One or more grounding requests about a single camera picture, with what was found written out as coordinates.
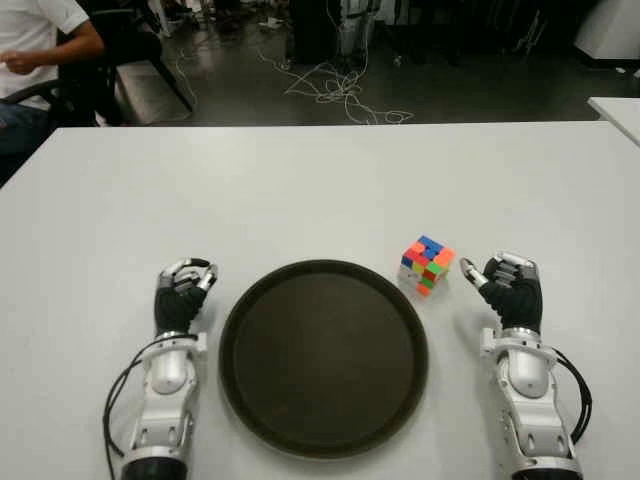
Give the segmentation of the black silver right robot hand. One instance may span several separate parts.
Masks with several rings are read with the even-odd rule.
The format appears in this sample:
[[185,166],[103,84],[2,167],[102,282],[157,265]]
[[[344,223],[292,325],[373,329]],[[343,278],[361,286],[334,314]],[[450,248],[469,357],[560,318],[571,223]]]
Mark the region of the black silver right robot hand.
[[465,279],[498,314],[503,329],[522,328],[540,334],[543,296],[533,260],[500,251],[483,271],[465,257],[459,265]]

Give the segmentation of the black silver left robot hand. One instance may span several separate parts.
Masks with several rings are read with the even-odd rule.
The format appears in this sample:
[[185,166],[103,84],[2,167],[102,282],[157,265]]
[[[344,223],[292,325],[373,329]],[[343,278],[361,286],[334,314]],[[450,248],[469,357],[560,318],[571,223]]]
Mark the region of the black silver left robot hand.
[[164,268],[154,297],[155,336],[187,334],[217,279],[218,266],[201,258],[184,258]]

